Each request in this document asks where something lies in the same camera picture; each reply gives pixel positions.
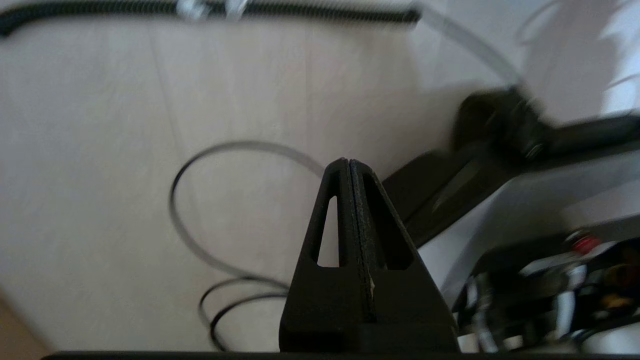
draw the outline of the metal clip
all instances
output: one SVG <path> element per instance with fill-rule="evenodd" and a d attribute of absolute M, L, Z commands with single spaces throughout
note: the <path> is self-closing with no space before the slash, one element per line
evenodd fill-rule
<path fill-rule="evenodd" d="M 227 19 L 231 21 L 240 20 L 248 3 L 249 0 L 226 0 L 225 11 L 227 13 Z"/>
<path fill-rule="evenodd" d="M 205 20 L 211 12 L 211 7 L 202 0 L 178 0 L 175 11 L 183 19 L 196 22 Z"/>

